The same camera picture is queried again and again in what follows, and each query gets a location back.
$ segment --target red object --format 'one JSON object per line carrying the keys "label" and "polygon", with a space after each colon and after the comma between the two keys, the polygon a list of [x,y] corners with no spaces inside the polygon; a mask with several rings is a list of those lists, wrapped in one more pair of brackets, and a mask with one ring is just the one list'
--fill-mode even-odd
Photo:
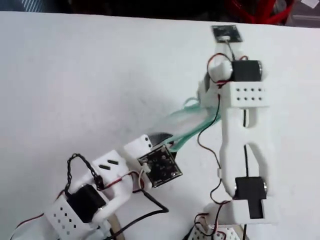
{"label": "red object", "polygon": [[275,15],[272,10],[276,0],[259,0],[255,15],[249,14],[238,0],[225,0],[226,9],[248,24],[277,24],[289,16],[294,0],[285,0],[286,9]]}

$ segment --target black wire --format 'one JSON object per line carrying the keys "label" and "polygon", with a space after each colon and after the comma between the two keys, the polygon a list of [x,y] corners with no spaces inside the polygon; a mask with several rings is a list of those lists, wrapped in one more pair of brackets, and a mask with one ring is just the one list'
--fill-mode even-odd
{"label": "black wire", "polygon": [[116,233],[114,233],[111,236],[108,236],[107,238],[105,238],[104,240],[112,240],[114,238],[116,238],[117,236],[119,236],[120,234],[122,234],[126,229],[128,229],[129,227],[131,227],[132,225],[136,224],[137,222],[146,219],[148,217],[151,217],[153,215],[156,214],[163,214],[163,213],[168,213],[169,209],[167,207],[165,207],[164,205],[162,205],[160,202],[158,202],[153,196],[151,196],[149,193],[147,193],[145,190],[140,189],[140,192],[143,193],[143,195],[149,199],[151,202],[153,202],[154,204],[156,204],[158,207],[161,208],[161,210],[157,210],[157,211],[152,211],[149,212],[141,217],[138,217],[137,219],[133,220],[132,222],[130,222],[129,224],[127,224],[126,226],[124,226],[123,228],[121,228],[119,231],[117,231]]}
{"label": "black wire", "polygon": [[214,119],[212,120],[212,122],[210,123],[210,125],[208,125],[207,127],[205,127],[204,129],[202,129],[202,130],[199,132],[198,137],[197,137],[197,139],[196,139],[196,141],[197,141],[197,143],[199,144],[200,147],[202,147],[203,149],[206,149],[206,150],[210,151],[211,153],[213,153],[219,169],[221,169],[221,165],[220,165],[220,162],[219,162],[219,160],[218,160],[218,157],[217,157],[216,152],[213,151],[211,148],[202,145],[202,144],[200,143],[200,136],[201,136],[201,134],[202,134],[205,130],[207,130],[209,127],[211,127],[211,126],[215,123],[215,121],[217,120],[218,115],[219,115],[219,109],[220,109],[220,101],[221,101],[221,100],[220,100],[220,96],[218,95],[218,106],[217,106],[217,108],[216,108],[216,113],[215,113]]}
{"label": "black wire", "polygon": [[232,60],[235,61],[235,60],[236,60],[236,57],[235,57],[234,51],[232,51],[232,48],[231,48],[231,46],[230,46],[229,41],[226,40],[225,43],[228,45],[228,47],[229,47],[229,49],[230,49],[231,56],[232,56]]}
{"label": "black wire", "polygon": [[[247,110],[243,110],[243,126],[247,126]],[[247,152],[247,146],[243,146],[244,149],[244,160],[245,160],[245,175],[246,177],[249,177],[249,164],[248,164],[248,152]]]}
{"label": "black wire", "polygon": [[93,176],[93,180],[98,188],[98,190],[100,188],[104,187],[104,183],[103,183],[103,179],[100,175],[98,175],[96,173],[96,171],[93,169],[93,167],[90,165],[90,163],[86,160],[86,158],[84,156],[82,156],[79,153],[74,153],[67,161],[67,184],[64,187],[64,193],[67,197],[69,197],[71,194],[69,193],[69,188],[71,185],[71,180],[72,180],[72,174],[71,174],[71,161],[75,158],[80,158],[86,165],[86,167],[90,170],[92,176]]}
{"label": "black wire", "polygon": [[[243,110],[243,126],[247,126],[247,110]],[[245,160],[245,175],[249,177],[249,166],[248,166],[248,152],[247,152],[247,146],[243,146],[244,149],[244,160]],[[247,224],[244,225],[243,227],[243,235],[242,235],[242,240],[246,240],[247,236]]]}
{"label": "black wire", "polygon": [[246,237],[247,237],[247,224],[245,224],[243,227],[242,240],[246,240]]}
{"label": "black wire", "polygon": [[224,201],[222,202],[222,204],[220,204],[219,208],[218,208],[218,211],[216,212],[216,215],[215,215],[215,220],[214,220],[214,228],[213,228],[213,232],[212,232],[212,235],[214,235],[216,232],[217,232],[217,229],[218,229],[218,219],[219,219],[219,213],[222,209],[222,207],[229,203],[230,201]]}

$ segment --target robotic arm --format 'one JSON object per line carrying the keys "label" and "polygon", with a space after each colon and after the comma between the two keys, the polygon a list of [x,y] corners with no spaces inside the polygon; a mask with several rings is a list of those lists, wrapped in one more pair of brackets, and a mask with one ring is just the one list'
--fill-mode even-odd
{"label": "robotic arm", "polygon": [[[231,50],[230,43],[233,40],[239,41],[240,35],[232,31],[238,32],[234,26],[229,28],[231,30],[226,32],[228,26],[214,26],[213,33],[218,43],[227,43]],[[224,56],[226,60],[212,65],[211,60],[216,55]],[[248,60],[248,57],[246,60],[242,60],[242,57],[236,60],[233,52],[232,60],[224,53],[217,53],[209,60],[207,70],[197,91],[201,108],[196,117],[202,117],[201,120],[192,119],[196,124],[193,123],[191,133],[190,121],[183,119],[179,125],[187,126],[182,132],[188,134],[170,131],[144,134],[91,164],[83,160],[81,155],[73,155],[72,159],[80,157],[89,171],[77,182],[71,182],[72,159],[69,159],[68,184],[64,193],[45,211],[41,222],[52,238],[48,237],[48,231],[40,233],[44,228],[39,225],[32,230],[37,233],[30,239],[110,239],[108,237],[112,234],[108,218],[130,199],[133,192],[141,190],[143,184],[143,194],[146,195],[148,193],[145,191],[182,175],[175,162],[175,141],[181,139],[182,135],[186,141],[209,127],[213,122],[206,122],[206,119],[208,117],[212,121],[212,108],[217,109],[214,119],[221,117],[222,126],[221,168],[218,170],[218,177],[232,200],[206,206],[204,211],[207,213],[207,224],[216,226],[218,214],[219,225],[277,222],[274,198],[275,154],[270,136],[268,91],[262,82],[262,64],[257,60]],[[244,112],[248,124],[243,124]],[[244,149],[247,152],[247,148],[252,150],[257,160],[259,176],[250,176],[247,161],[240,163],[246,164],[246,175],[236,167],[243,160],[241,156]],[[168,211],[164,206],[163,209],[163,213]],[[21,239],[26,240],[26,236],[31,236],[32,231],[27,231]]]}

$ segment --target white surface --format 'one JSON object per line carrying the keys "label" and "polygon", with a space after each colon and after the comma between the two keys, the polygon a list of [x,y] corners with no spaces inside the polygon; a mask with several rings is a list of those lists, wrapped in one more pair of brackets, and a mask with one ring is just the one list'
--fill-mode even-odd
{"label": "white surface", "polygon": [[[67,159],[89,160],[134,140],[195,95],[215,43],[210,22],[0,12],[0,236],[41,213],[65,186]],[[274,105],[278,226],[248,226],[254,240],[320,239],[319,29],[237,25],[242,51],[262,61]],[[218,150],[221,124],[201,141]],[[253,165],[249,153],[249,164]],[[183,176],[150,191],[170,212],[125,231],[128,240],[181,239],[218,183],[212,154],[192,138]],[[235,165],[243,168],[244,164]],[[73,164],[82,173],[83,164]],[[214,194],[226,195],[223,189]],[[135,194],[124,226],[155,210]]]}

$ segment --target red wire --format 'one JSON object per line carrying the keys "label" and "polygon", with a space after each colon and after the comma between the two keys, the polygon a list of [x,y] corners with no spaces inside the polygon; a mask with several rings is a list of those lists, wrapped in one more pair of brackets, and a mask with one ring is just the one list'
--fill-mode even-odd
{"label": "red wire", "polygon": [[217,82],[216,82],[216,81],[214,81],[214,80],[211,78],[211,76],[210,76],[210,74],[209,74],[209,64],[210,64],[210,62],[211,62],[216,56],[224,56],[226,59],[229,60],[229,62],[231,62],[230,58],[229,58],[227,55],[225,55],[224,53],[222,53],[222,52],[218,52],[218,53],[212,55],[212,56],[209,58],[209,60],[208,60],[208,62],[207,62],[207,64],[206,64],[206,71],[207,71],[207,73],[208,73],[208,75],[209,75],[209,78],[210,78],[215,84],[217,84],[217,83],[220,82],[220,81],[217,81]]}
{"label": "red wire", "polygon": [[222,234],[224,237],[223,237],[223,240],[226,240],[227,239],[227,234],[223,231],[217,231],[217,233],[219,234]]}
{"label": "red wire", "polygon": [[246,60],[249,60],[249,57],[247,55],[244,55],[244,56],[240,57],[239,60],[242,60],[243,58],[246,58]]}
{"label": "red wire", "polygon": [[[104,189],[110,188],[111,186],[113,186],[113,185],[121,182],[122,179],[123,179],[125,176],[127,176],[127,175],[130,175],[130,176],[131,176],[132,174],[136,174],[136,176],[139,177],[139,174],[138,174],[136,171],[130,171],[130,172],[128,172],[127,174],[123,175],[122,177],[118,178],[117,180],[115,180],[115,181],[109,183],[108,185],[106,185],[106,186],[104,187]],[[141,179],[141,186],[143,186],[142,188],[145,187],[145,182],[143,181],[143,179]]]}

